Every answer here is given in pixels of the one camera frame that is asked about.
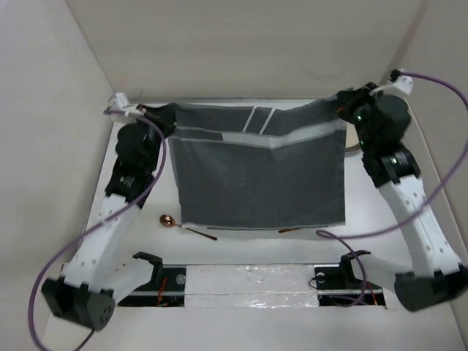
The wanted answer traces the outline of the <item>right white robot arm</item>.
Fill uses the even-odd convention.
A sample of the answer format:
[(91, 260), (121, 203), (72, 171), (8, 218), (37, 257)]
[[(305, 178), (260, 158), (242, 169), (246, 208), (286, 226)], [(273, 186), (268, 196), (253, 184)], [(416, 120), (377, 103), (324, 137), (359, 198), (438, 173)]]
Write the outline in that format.
[(399, 224), (411, 265), (360, 250), (341, 257), (338, 279), (348, 288), (384, 287), (406, 310), (418, 312), (465, 293), (467, 267), (446, 240), (427, 202), (418, 163), (401, 141), (411, 124), (407, 103), (394, 95), (372, 95), (375, 87), (340, 91), (337, 114), (355, 127), (364, 169)]

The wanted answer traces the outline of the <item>grey striped cloth placemat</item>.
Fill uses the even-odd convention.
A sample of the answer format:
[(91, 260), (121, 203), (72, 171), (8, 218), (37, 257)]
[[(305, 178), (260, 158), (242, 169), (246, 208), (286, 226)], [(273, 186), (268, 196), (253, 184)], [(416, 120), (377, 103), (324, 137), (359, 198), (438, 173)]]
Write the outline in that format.
[(346, 125), (335, 97), (299, 107), (174, 104), (181, 220), (226, 230), (345, 221)]

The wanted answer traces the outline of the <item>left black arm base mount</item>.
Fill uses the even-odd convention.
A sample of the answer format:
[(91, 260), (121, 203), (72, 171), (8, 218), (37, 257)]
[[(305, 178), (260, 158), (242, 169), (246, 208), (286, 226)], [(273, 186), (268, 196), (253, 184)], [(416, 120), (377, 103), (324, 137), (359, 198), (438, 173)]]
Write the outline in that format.
[(135, 259), (152, 264), (150, 280), (118, 303), (121, 307), (184, 307), (186, 266), (165, 265), (161, 257), (138, 252)]

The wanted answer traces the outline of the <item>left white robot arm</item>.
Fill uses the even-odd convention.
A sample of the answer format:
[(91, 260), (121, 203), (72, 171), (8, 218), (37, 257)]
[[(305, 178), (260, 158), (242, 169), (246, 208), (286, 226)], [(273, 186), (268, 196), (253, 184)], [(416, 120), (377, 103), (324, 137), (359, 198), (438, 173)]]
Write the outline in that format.
[(122, 267), (113, 258), (121, 239), (141, 212), (165, 165), (165, 139), (176, 129), (173, 104), (138, 105), (137, 120), (120, 128), (117, 160), (95, 229), (80, 240), (59, 278), (47, 278), (41, 293), (54, 316), (93, 331), (110, 321), (116, 305), (143, 286), (155, 290), (163, 280), (162, 259), (137, 252)]

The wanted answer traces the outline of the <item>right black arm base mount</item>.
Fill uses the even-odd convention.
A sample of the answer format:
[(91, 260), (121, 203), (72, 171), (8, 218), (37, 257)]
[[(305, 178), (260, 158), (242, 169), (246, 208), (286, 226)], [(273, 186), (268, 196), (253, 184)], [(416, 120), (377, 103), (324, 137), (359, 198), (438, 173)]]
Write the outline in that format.
[[(317, 292), (319, 306), (351, 307), (358, 299), (362, 281), (355, 278), (351, 266), (354, 262), (354, 256), (348, 253), (341, 256), (339, 263), (314, 265), (309, 287)], [(363, 298), (356, 306), (386, 307), (382, 288), (367, 282)]]

